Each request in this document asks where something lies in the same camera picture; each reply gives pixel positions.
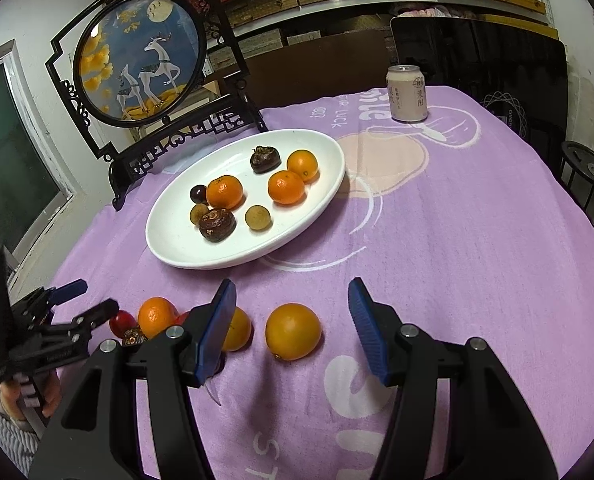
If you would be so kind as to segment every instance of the white shelf edge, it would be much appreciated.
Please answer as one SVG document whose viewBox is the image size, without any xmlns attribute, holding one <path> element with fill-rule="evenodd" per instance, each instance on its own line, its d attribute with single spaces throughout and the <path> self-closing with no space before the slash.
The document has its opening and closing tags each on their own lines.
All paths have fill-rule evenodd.
<svg viewBox="0 0 594 480">
<path fill-rule="evenodd" d="M 525 18 L 531 18 L 540 23 L 548 25 L 548 17 L 535 12 L 534 10 L 524 9 L 512 4 L 505 2 L 499 2 L 497 0 L 326 0 L 325 2 L 318 2 L 315 4 L 308 4 L 305 6 L 295 7 L 294 9 L 282 10 L 265 18 L 254 20 L 244 25 L 239 25 L 233 29 L 235 37 L 250 34 L 260 28 L 269 27 L 276 25 L 277 23 L 286 22 L 293 20 L 301 16 L 307 16 L 308 14 L 314 14 L 316 12 L 324 12 L 325 10 L 332 9 L 343 9 L 344 7 L 355 7 L 367 4 L 386 4 L 386 3 L 410 3 L 410 2 L 424 2 L 424 3 L 436 3 L 436 4 L 454 4 L 454 5 L 466 5 L 466 6 L 477 6 L 486 7 L 488 9 L 502 10 L 504 12 L 512 13 L 516 16 L 523 16 Z M 215 40 L 208 41 L 208 49 L 214 48 L 217 45 Z"/>
</svg>

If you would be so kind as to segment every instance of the deer painting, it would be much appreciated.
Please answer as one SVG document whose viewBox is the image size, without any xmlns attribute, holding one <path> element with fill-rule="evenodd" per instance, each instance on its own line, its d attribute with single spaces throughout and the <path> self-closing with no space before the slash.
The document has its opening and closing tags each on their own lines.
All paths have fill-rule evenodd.
<svg viewBox="0 0 594 480">
<path fill-rule="evenodd" d="M 137 98 L 139 107 L 141 107 L 144 112 L 148 111 L 146 105 L 143 103 L 143 99 L 141 99 L 139 83 L 137 83 L 137 80 L 128 73 L 128 65 L 123 67 L 119 79 L 122 80 L 122 83 L 119 85 L 119 91 L 117 92 L 117 101 L 119 101 L 119 105 L 122 107 L 122 117 L 128 116 L 128 112 L 126 111 L 126 99 L 130 99 L 131 97 Z"/>
<path fill-rule="evenodd" d="M 141 67 L 141 71 L 139 72 L 139 79 L 143 85 L 143 91 L 148 97 L 151 98 L 155 105 L 160 105 L 163 101 L 152 92 L 151 78 L 160 75 L 166 75 L 166 77 L 168 77 L 168 81 L 166 81 L 164 85 L 171 84 L 175 89 L 175 92 L 179 93 L 177 90 L 177 85 L 175 84 L 175 79 L 177 79 L 179 76 L 181 69 L 177 65 L 174 65 L 170 62 L 168 53 L 160 45 L 160 43 L 168 41 L 170 36 L 171 34 L 168 34 L 165 37 L 159 34 L 155 38 L 151 38 L 152 41 L 144 48 L 144 50 L 154 50 L 159 55 L 159 61 Z"/>
</svg>

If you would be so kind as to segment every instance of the white window frame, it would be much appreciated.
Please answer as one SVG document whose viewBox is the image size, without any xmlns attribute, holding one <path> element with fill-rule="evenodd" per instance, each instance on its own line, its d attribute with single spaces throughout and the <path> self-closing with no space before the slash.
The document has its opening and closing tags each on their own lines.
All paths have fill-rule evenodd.
<svg viewBox="0 0 594 480">
<path fill-rule="evenodd" d="M 50 220 L 67 204 L 74 195 L 75 186 L 63 171 L 48 141 L 50 133 L 42 121 L 36 105 L 32 100 L 30 89 L 22 71 L 19 54 L 14 42 L 3 51 L 0 56 L 0 66 L 3 65 L 6 74 L 8 87 L 10 88 L 13 103 L 19 112 L 22 123 L 26 128 L 30 142 L 37 150 L 40 160 L 43 162 L 48 173 L 52 176 L 59 191 L 53 200 L 46 206 L 43 212 L 30 226 L 26 234 L 19 241 L 19 244 L 11 252 L 6 250 L 8 265 L 14 270 L 18 264 L 29 253 L 30 248 L 42 235 L 43 231 L 50 224 Z"/>
</svg>

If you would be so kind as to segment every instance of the white oval plate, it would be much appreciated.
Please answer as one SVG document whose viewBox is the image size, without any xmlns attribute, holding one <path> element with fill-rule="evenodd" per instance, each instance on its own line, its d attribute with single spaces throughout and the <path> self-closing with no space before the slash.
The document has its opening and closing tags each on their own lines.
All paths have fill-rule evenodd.
<svg viewBox="0 0 594 480">
<path fill-rule="evenodd" d="M 264 174 L 254 174 L 250 155 L 256 146 L 274 146 L 282 157 L 280 166 Z M 276 205 L 267 184 L 276 171 L 286 169 L 286 160 L 295 150 L 309 150 L 319 163 L 319 177 L 306 184 L 306 198 L 295 206 Z M 221 269 L 257 259 L 301 234 L 324 211 L 344 177 L 344 152 L 335 139 L 313 130 L 274 130 L 237 140 L 203 157 L 173 180 L 152 206 L 146 222 L 146 243 L 165 264 L 181 269 Z M 236 176 L 244 187 L 245 201 L 233 211 L 237 226 L 218 243 L 206 240 L 190 222 L 190 190 L 207 186 L 224 174 Z M 244 216 L 250 206 L 262 205 L 270 211 L 272 225 L 251 230 Z"/>
</svg>

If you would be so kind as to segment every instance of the gray knit sweater sleeve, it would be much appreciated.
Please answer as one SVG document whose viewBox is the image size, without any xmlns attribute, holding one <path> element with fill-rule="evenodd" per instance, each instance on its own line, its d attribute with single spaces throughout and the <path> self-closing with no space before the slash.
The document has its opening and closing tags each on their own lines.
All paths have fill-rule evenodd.
<svg viewBox="0 0 594 480">
<path fill-rule="evenodd" d="M 39 446 L 39 438 L 32 431 L 18 428 L 0 413 L 0 446 L 19 470 L 28 476 L 32 457 Z"/>
</svg>

